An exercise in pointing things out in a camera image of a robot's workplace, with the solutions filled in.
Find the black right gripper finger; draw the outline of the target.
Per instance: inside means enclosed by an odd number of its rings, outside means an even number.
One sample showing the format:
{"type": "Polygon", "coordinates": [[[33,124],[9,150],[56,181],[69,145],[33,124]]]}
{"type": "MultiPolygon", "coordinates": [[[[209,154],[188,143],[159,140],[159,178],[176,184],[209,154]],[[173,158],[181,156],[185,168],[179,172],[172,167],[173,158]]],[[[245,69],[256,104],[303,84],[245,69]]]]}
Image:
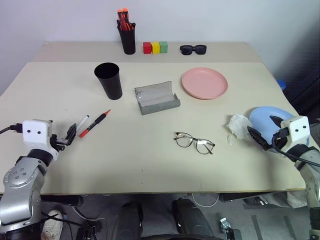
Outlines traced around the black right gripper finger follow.
{"type": "Polygon", "coordinates": [[[274,115],[270,115],[269,118],[274,122],[276,126],[278,126],[279,128],[282,128],[281,127],[281,122],[283,121],[282,118],[274,115]]]}
{"type": "Polygon", "coordinates": [[[269,149],[268,142],[262,137],[261,133],[253,127],[247,126],[249,135],[262,147],[264,151],[269,149]]]}

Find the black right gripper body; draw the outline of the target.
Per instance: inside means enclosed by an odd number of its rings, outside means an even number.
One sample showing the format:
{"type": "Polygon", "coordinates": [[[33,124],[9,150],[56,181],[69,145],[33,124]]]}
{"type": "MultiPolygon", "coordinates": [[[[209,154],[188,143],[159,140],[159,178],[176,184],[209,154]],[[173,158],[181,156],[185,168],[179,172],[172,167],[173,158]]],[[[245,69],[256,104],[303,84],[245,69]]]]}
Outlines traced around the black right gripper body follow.
{"type": "MultiPolygon", "coordinates": [[[[277,153],[278,151],[273,147],[272,143],[273,143],[273,139],[274,137],[271,138],[271,144],[270,144],[270,148],[267,150],[269,152],[273,152],[273,153],[277,153]]],[[[274,139],[274,143],[275,146],[281,150],[288,142],[287,137],[283,137],[283,138],[275,138],[274,139]]]]}

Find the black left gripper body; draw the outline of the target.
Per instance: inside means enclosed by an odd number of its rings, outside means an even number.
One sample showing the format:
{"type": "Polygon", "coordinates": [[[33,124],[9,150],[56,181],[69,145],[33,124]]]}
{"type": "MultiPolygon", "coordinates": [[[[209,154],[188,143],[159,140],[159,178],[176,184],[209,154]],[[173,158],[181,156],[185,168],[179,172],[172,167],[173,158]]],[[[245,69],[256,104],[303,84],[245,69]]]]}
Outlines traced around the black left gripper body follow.
{"type": "Polygon", "coordinates": [[[58,138],[56,134],[53,134],[50,138],[50,145],[57,152],[64,151],[65,147],[69,145],[67,139],[58,138]]]}

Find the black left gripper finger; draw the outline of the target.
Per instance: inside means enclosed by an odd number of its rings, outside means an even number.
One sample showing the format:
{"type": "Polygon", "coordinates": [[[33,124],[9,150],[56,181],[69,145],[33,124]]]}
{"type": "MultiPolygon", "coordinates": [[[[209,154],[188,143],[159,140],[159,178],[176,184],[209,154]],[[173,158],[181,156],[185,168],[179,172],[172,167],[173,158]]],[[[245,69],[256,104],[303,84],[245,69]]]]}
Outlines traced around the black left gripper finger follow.
{"type": "Polygon", "coordinates": [[[67,136],[65,137],[66,144],[71,145],[74,140],[74,125],[70,126],[67,131],[67,136]]]}
{"type": "Polygon", "coordinates": [[[75,136],[77,133],[77,124],[74,123],[69,129],[68,129],[68,145],[71,145],[75,136]]]}

